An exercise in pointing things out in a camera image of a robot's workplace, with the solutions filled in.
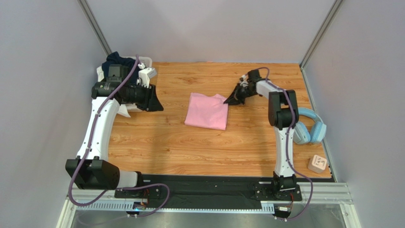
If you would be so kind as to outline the pink t shirt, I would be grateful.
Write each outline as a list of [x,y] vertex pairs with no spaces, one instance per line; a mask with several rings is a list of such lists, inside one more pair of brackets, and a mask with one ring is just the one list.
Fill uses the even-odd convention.
[[226,130],[228,120],[228,105],[226,98],[220,94],[206,96],[191,93],[184,124],[187,126]]

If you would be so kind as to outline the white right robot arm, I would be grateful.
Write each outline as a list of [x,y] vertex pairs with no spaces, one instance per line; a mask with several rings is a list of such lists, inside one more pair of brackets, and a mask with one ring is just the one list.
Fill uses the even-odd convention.
[[241,105],[249,97],[260,95],[268,99],[268,120],[276,137],[277,158],[270,188],[273,200],[289,200],[297,190],[296,170],[293,165],[293,134],[297,123],[298,107],[295,91],[275,85],[268,77],[261,77],[259,69],[242,75],[224,101]]

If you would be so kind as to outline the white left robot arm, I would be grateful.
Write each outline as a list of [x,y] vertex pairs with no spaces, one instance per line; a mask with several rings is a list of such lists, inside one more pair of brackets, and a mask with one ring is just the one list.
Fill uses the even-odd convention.
[[139,67],[136,72],[127,66],[110,65],[108,76],[92,87],[91,117],[83,144],[76,158],[68,159],[65,165],[79,189],[115,190],[136,187],[141,182],[140,172],[122,171],[108,162],[111,131],[121,106],[131,104],[147,112],[164,109],[156,86],[150,83],[157,71],[143,63]]

